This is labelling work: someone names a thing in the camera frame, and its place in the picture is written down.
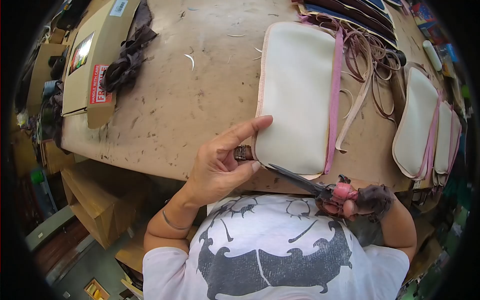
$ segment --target graphic print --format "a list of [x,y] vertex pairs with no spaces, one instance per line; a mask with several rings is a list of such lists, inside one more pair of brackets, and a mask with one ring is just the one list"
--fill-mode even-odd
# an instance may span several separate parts
[[[222,214],[232,218],[234,214],[239,213],[244,218],[244,215],[254,213],[254,208],[258,205],[257,199],[255,197],[249,199],[253,199],[256,204],[245,204],[243,207],[234,209],[233,206],[240,200],[246,200],[246,196],[243,196],[222,205],[214,213],[210,225],[199,236],[198,241],[200,243],[203,241],[203,244],[198,256],[198,270],[208,285],[207,297],[210,300],[214,300],[217,294],[243,296],[268,286],[321,286],[323,290],[320,293],[324,294],[328,292],[328,282],[340,274],[341,266],[352,268],[349,261],[352,252],[348,247],[343,228],[336,220],[328,222],[330,230],[335,231],[332,239],[318,239],[313,244],[317,250],[308,255],[303,255],[303,251],[299,248],[292,248],[285,253],[285,256],[277,256],[257,249],[239,256],[227,257],[225,254],[230,252],[228,247],[221,247],[213,254],[209,246],[214,244],[214,240],[208,236],[209,229]],[[297,198],[288,201],[285,211],[287,214],[300,219],[308,218],[310,207],[307,201]],[[291,204],[295,201],[305,203],[297,206],[298,212],[291,209]],[[219,219],[222,227],[225,228],[227,241],[233,241],[235,237],[229,235],[227,225],[221,218]],[[289,239],[288,242],[292,243],[300,239],[317,221],[318,219],[314,220],[308,228],[293,239]]]

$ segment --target person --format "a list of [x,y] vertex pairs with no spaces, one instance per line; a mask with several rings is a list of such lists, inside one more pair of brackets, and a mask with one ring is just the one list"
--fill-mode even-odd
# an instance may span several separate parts
[[[362,248],[339,218],[315,216],[313,198],[225,198],[261,167],[237,162],[233,149],[272,122],[252,119],[199,148],[187,182],[147,226],[145,300],[395,299],[417,243],[398,199],[380,220],[385,247]],[[213,203],[189,244],[199,207]],[[343,211],[367,213],[351,200]]]

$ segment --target white t-shirt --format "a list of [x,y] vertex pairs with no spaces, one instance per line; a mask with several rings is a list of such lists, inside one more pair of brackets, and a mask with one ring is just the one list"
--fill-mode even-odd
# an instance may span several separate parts
[[397,249],[362,248],[312,198],[261,195],[219,202],[190,243],[143,260],[145,300],[395,299],[407,274]]

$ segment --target white bottle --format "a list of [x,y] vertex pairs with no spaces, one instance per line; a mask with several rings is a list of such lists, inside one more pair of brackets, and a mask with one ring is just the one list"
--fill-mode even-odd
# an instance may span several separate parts
[[435,48],[433,48],[432,43],[429,40],[426,40],[422,44],[423,48],[425,49],[425,52],[428,55],[428,58],[432,62],[433,68],[435,71],[441,71],[442,70],[442,63],[440,62],[440,58],[438,58],[437,52],[435,52]]

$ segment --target fingernail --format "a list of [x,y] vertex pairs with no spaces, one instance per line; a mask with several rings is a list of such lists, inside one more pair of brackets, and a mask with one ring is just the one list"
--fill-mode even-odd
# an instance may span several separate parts
[[253,169],[253,172],[255,173],[256,171],[258,171],[258,169],[260,169],[260,162],[259,161],[254,161],[253,164],[252,164],[252,169]]

